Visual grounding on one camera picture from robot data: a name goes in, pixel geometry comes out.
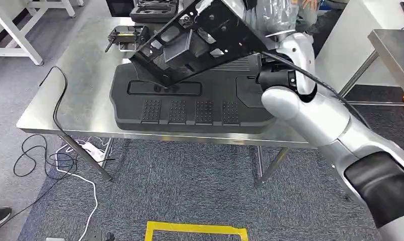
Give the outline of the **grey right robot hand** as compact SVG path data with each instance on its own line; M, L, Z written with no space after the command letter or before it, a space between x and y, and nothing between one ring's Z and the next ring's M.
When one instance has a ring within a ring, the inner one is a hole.
M266 37L292 32L296 28L298 1L252 1L244 13L244 20Z

